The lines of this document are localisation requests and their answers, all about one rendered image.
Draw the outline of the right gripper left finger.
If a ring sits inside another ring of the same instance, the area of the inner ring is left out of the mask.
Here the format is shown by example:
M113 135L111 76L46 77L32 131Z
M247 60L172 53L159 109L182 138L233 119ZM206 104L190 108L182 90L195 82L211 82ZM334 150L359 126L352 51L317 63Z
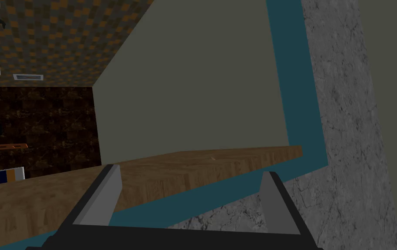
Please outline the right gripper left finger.
M122 191L120 166L108 164L76 203L61 228L71 225L109 225Z

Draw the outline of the white wall vent plate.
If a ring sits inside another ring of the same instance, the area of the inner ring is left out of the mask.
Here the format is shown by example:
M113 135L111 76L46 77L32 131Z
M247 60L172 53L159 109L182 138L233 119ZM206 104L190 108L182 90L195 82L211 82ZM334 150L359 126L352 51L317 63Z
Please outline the white wall vent plate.
M43 81L43 75L36 74L13 74L15 81Z

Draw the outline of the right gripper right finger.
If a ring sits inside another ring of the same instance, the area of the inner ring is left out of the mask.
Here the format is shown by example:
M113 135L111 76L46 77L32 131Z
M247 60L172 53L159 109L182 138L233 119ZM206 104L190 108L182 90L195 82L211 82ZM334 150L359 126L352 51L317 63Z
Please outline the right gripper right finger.
M259 197L268 233L311 235L277 173L263 173Z

